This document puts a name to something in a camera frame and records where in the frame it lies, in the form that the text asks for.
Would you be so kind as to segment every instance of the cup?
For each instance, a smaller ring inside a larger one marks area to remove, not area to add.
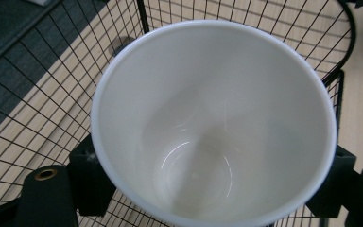
[[[314,70],[258,29],[190,21],[126,47],[99,82],[96,154],[135,204],[178,226],[264,226],[305,204],[337,123]]]

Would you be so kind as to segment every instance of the light wood surface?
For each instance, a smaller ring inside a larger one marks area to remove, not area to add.
[[[147,11],[148,22],[152,27],[164,26],[158,18],[168,23],[175,23],[181,19],[201,18],[204,11],[207,12],[207,19],[215,19],[217,15],[220,19],[229,20],[231,14],[230,6],[233,1],[222,1],[205,5],[203,1],[184,0],[184,7],[180,7],[180,1],[172,1],[175,4],[169,5],[166,1],[149,1],[151,10]],[[278,14],[278,8],[284,1],[273,1],[273,4],[263,11],[264,19],[260,21],[264,1],[252,1],[250,5],[253,17],[246,24],[259,26],[259,28],[271,31],[274,34],[285,34],[290,27],[286,23],[275,24],[271,19]],[[280,14],[280,19],[284,22],[293,22],[298,15],[293,8],[298,8],[301,1],[288,1],[292,3],[291,9],[287,9]],[[311,9],[317,11],[320,6],[315,1],[309,1]],[[37,83],[0,126],[0,200],[10,201],[16,198],[21,191],[21,184],[24,177],[31,169],[39,166],[52,164],[65,164],[68,162],[67,155],[78,142],[87,135],[90,129],[89,112],[91,108],[91,96],[102,71],[112,59],[113,44],[118,46],[119,40],[116,36],[137,37],[141,34],[138,26],[133,30],[131,23],[123,24],[124,21],[132,20],[138,24],[138,18],[131,17],[129,13],[122,14],[120,20],[119,13],[125,11],[130,1],[110,1],[107,8],[100,11],[99,16],[87,26],[81,35],[71,44],[61,56],[60,61],[56,61],[49,68],[48,72]],[[248,7],[246,1],[236,1],[237,8],[232,19],[236,22],[245,21],[246,12],[243,9]],[[336,13],[333,7],[327,8],[326,14]],[[353,9],[357,21],[358,37],[353,55],[344,66],[346,80],[344,87],[343,109],[340,123],[339,143],[357,155],[356,170],[363,168],[363,9]],[[299,25],[306,25],[311,22],[313,15],[299,17]],[[330,20],[322,19],[314,25],[315,30],[324,30],[331,24]],[[347,29],[345,25],[336,26],[336,34],[344,33]],[[299,44],[297,40],[303,36],[305,30],[296,29],[288,35],[286,42],[292,46],[297,46],[297,50],[303,56],[309,54],[308,61],[317,67],[320,77],[333,67],[334,62],[338,62],[344,53],[334,51],[327,57],[325,64],[319,65],[322,56],[327,54],[326,48],[314,50],[310,43],[314,39],[319,39],[317,32],[310,32],[308,37]],[[322,39],[319,45],[329,46],[337,42],[336,37],[330,36]],[[344,49],[348,40],[338,43],[336,49]],[[110,210],[120,218],[114,218],[107,214],[103,218],[80,218],[81,224],[85,226],[94,225],[95,221],[103,221],[109,226],[132,226],[134,221],[141,225],[163,226],[160,222],[154,222],[149,216],[142,214],[139,208],[134,207],[120,192],[113,197]],[[307,209],[299,210],[292,216],[309,216]],[[345,212],[338,220],[332,220],[331,226],[343,226]],[[280,222],[280,226],[316,226],[315,219],[304,218],[300,221],[286,219]]]

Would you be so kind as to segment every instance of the wire mesh basket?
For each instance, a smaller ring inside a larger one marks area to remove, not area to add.
[[[20,196],[25,176],[66,165],[90,133],[92,96],[123,47],[155,28],[186,20],[257,27],[294,48],[327,86],[340,115],[338,70],[354,46],[354,20],[336,0],[63,0],[0,50],[0,205]],[[168,226],[116,191],[104,217],[81,226]],[[305,206],[275,226],[319,226]]]

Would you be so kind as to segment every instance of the wire rack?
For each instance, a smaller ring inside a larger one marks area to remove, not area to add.
[[[125,45],[172,23],[227,20],[273,35],[327,81],[340,115],[338,70],[354,45],[353,16],[340,1],[63,0],[51,8],[0,54],[0,204],[20,196],[32,170],[68,163],[91,130],[92,96],[105,68]],[[80,226],[169,226],[118,190],[104,217],[78,220]],[[275,226],[324,223],[304,206]]]

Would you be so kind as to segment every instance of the metal grommet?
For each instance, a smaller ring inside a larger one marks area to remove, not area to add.
[[[58,171],[57,169],[55,168],[48,168],[48,169],[45,169],[43,171],[40,171],[39,173],[37,173],[35,175],[35,180],[37,181],[45,181],[45,180],[48,180],[48,179],[51,179],[53,177],[55,177],[55,175],[57,175]]]

